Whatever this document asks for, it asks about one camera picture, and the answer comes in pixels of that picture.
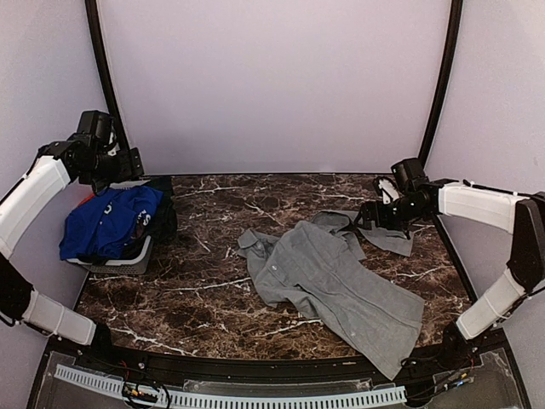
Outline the grey button shirt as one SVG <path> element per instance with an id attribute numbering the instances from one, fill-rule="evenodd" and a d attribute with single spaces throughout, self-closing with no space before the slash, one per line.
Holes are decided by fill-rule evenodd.
<path id="1" fill-rule="evenodd" d="M 424 301 L 366 268 L 358 236 L 401 256 L 410 255 L 412 242 L 401 232 L 356 228 L 355 216 L 323 210 L 280 237 L 249 228 L 238 238 L 238 254 L 266 305 L 290 302 L 321 320 L 393 380 L 416 346 Z"/>

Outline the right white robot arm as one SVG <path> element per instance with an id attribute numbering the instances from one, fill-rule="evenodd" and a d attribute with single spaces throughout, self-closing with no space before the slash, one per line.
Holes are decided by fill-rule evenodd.
<path id="1" fill-rule="evenodd" d="M 473 340 L 507 317 L 525 300 L 543 291 L 544 194 L 501 190 L 452 179 L 430 180 L 418 158 L 391 168 L 391 178 L 374 181 L 381 199 L 366 201 L 356 226 L 409 232 L 413 222 L 429 216 L 454 216 L 507 232 L 510 256 L 500 278 L 456 320 L 456 331 Z"/>

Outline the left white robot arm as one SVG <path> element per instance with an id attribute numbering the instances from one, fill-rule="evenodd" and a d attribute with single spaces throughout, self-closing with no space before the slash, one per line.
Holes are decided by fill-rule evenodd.
<path id="1" fill-rule="evenodd" d="M 1 320 L 14 327 L 29 325 L 46 335 L 87 347 L 86 355 L 103 372 L 120 364 L 106 325 L 76 313 L 35 289 L 11 263 L 20 239 L 41 211 L 71 183 L 103 193 L 112 184 L 140 178 L 137 148 L 122 136 L 109 113 L 85 111 L 77 131 L 65 141 L 38 149 L 30 169 L 1 200 Z"/>

